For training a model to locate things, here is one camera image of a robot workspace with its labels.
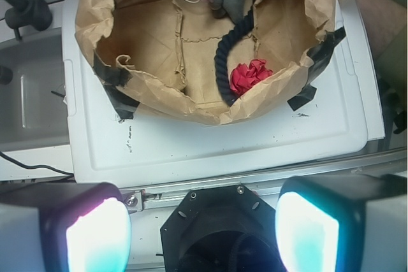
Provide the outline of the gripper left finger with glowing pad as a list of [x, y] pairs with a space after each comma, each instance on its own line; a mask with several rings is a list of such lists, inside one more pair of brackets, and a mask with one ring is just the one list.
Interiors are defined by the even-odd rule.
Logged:
[[124, 271], [131, 221], [112, 183], [1, 186], [1, 271]]

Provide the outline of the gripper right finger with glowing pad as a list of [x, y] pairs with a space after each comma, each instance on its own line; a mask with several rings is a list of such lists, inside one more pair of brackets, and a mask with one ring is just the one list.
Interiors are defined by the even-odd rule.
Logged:
[[293, 176], [275, 235], [288, 271], [407, 271], [407, 178]]

